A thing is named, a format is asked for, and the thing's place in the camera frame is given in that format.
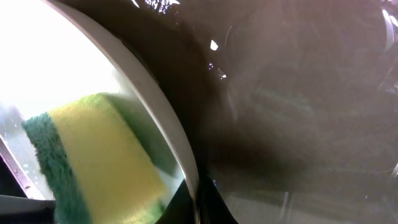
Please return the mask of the green yellow sponge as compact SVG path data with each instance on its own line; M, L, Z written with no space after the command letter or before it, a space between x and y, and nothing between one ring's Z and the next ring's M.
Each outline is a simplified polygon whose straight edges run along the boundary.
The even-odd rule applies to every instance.
M108 96L69 102L22 123L55 198L58 223L155 223L167 186Z

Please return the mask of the light blue plate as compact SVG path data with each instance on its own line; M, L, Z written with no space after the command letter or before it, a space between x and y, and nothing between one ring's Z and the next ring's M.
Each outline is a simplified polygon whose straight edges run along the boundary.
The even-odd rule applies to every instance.
M198 223L198 171L180 121L145 65L112 33L56 1L1 2L1 159L23 197L1 195L2 223L58 223L22 123L102 93L167 186L155 223Z

